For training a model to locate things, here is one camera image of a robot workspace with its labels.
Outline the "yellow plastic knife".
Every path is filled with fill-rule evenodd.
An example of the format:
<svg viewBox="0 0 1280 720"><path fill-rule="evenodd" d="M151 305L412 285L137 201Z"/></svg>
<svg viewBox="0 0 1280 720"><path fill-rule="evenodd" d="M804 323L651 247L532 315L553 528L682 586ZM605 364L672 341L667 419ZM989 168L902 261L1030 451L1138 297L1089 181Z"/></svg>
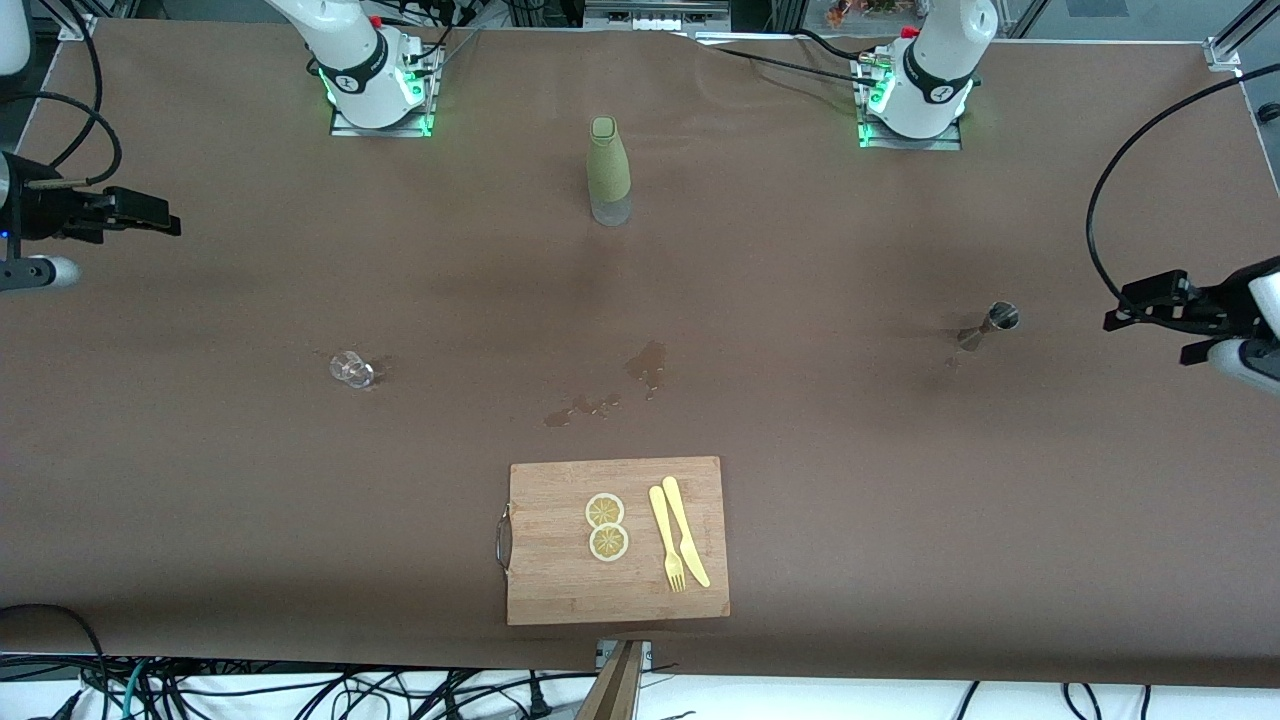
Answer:
<svg viewBox="0 0 1280 720"><path fill-rule="evenodd" d="M662 482L662 487L666 493L669 510L675 515L675 519L680 529L681 538L678 543L678 551L681 553L681 557L685 565L687 566L689 571L692 574L694 579L701 587L709 587L710 578L703 565L701 556L698 552L696 543L692 538L692 532L685 510L684 495L681 492L680 484L675 477L666 477Z"/></svg>

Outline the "wooden post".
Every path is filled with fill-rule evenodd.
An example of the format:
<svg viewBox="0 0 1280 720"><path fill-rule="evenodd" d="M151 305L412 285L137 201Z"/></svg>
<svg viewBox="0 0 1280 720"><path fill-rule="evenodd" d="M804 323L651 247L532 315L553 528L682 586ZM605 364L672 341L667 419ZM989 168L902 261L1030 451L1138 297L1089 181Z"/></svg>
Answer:
<svg viewBox="0 0 1280 720"><path fill-rule="evenodd" d="M640 648L630 639L596 674L573 720L635 720L640 692Z"/></svg>

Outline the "grey power strip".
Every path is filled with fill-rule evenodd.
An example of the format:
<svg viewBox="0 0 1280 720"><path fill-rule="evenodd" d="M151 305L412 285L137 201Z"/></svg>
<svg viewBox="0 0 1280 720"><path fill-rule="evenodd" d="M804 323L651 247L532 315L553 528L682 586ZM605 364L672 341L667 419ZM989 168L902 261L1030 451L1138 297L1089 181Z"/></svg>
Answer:
<svg viewBox="0 0 1280 720"><path fill-rule="evenodd" d="M730 0L584 0L582 27L676 33L731 32Z"/></svg>

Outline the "spilled liquid puddle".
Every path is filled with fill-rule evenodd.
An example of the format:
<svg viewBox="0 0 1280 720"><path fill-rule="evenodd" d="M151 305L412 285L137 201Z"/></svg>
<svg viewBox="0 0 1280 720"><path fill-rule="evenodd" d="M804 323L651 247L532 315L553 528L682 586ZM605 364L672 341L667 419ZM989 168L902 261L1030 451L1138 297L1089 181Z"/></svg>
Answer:
<svg viewBox="0 0 1280 720"><path fill-rule="evenodd" d="M566 428L581 418L608 419L622 404L622 393L608 393L600 397L577 395L568 404L543 418L547 428Z"/></svg>
<svg viewBox="0 0 1280 720"><path fill-rule="evenodd" d="M639 354L623 365L627 375L645 386L645 400L654 400L664 383L667 347L658 341L649 341Z"/></svg>

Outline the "clear glass measuring cup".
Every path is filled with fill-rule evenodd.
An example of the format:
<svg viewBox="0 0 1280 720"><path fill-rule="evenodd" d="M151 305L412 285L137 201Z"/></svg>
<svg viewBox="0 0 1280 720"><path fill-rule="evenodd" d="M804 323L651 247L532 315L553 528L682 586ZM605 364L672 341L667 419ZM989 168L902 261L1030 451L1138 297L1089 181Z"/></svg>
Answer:
<svg viewBox="0 0 1280 720"><path fill-rule="evenodd" d="M328 364L330 377L352 389L367 389L378 378L374 365L355 350L340 350Z"/></svg>

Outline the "wooden cutting board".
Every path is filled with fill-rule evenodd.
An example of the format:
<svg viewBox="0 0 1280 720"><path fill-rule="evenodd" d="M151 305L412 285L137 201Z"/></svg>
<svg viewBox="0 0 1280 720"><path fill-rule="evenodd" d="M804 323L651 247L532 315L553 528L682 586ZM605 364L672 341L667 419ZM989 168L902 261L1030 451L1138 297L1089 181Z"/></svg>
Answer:
<svg viewBox="0 0 1280 720"><path fill-rule="evenodd" d="M710 578L701 587L685 565L686 589L669 589L663 544L648 491L675 477L692 538ZM596 493L625 503L627 553L593 557L584 516ZM522 462L509 469L500 564L512 626L667 623L726 618L731 611L722 465L716 456Z"/></svg>

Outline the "yellow plastic fork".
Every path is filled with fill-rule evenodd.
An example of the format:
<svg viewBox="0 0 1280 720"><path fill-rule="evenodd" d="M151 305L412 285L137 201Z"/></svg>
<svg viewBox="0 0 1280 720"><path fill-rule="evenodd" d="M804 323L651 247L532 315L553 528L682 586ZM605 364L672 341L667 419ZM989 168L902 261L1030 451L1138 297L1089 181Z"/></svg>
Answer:
<svg viewBox="0 0 1280 720"><path fill-rule="evenodd" d="M652 486L648 491L652 511L663 544L663 566L669 589L675 593L686 589L686 577L684 560L680 556L672 529L672 516L666 492L660 486Z"/></svg>

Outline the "brown table cover sheet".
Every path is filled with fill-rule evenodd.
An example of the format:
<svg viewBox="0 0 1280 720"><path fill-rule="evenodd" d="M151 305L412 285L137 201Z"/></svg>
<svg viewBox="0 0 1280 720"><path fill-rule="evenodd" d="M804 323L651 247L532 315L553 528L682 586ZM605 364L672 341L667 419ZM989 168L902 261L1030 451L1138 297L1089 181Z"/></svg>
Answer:
<svg viewBox="0 0 1280 720"><path fill-rule="evenodd" d="M1083 237L1198 47L1001 44L961 151L877 152L837 85L673 35L483 32L416 141L332 137L289 26L95 38L118 179L184 233L0 295L0 607L131 655L1280 685L1280 398L1103 332ZM509 466L668 456L721 460L730 615L509 626Z"/></svg>

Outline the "olive green sleeved bottle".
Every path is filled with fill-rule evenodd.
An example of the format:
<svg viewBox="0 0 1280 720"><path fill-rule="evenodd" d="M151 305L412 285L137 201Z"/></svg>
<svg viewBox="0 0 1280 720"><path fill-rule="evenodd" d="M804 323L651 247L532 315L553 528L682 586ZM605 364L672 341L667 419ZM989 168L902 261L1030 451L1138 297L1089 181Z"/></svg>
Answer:
<svg viewBox="0 0 1280 720"><path fill-rule="evenodd" d="M595 117L590 124L588 192L594 219L605 227L623 225L631 215L628 155L613 117Z"/></svg>

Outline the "steel double cone jigger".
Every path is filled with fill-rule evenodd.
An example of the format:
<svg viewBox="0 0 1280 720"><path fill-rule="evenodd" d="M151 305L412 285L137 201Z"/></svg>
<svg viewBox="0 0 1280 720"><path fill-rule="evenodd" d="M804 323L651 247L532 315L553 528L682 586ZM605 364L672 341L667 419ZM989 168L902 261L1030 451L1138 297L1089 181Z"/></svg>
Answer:
<svg viewBox="0 0 1280 720"><path fill-rule="evenodd" d="M964 352L975 352L986 336L1011 331L1018 327L1019 322L1020 313L1014 304L997 301L988 307L978 325L957 333L957 346Z"/></svg>

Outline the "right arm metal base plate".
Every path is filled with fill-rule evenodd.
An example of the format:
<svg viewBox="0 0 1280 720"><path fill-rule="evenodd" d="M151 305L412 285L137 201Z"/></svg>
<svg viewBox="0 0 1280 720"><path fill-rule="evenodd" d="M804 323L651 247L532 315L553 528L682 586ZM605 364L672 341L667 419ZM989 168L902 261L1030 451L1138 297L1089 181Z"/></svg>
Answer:
<svg viewBox="0 0 1280 720"><path fill-rule="evenodd" d="M335 137L383 137L383 138L428 138L433 136L438 96L442 82L442 51L430 53L425 59L411 64L399 73L397 79L402 94L408 95L410 105L402 118L389 126L365 128L355 124L332 109L330 135Z"/></svg>

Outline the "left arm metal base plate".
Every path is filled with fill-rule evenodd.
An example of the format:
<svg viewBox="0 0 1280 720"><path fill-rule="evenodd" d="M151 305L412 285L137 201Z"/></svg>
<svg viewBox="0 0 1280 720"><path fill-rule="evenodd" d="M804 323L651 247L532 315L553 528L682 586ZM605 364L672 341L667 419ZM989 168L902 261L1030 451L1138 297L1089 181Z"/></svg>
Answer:
<svg viewBox="0 0 1280 720"><path fill-rule="evenodd" d="M858 141L863 149L957 151L960 118L973 90L948 85L920 88L886 59L851 61L858 106Z"/></svg>

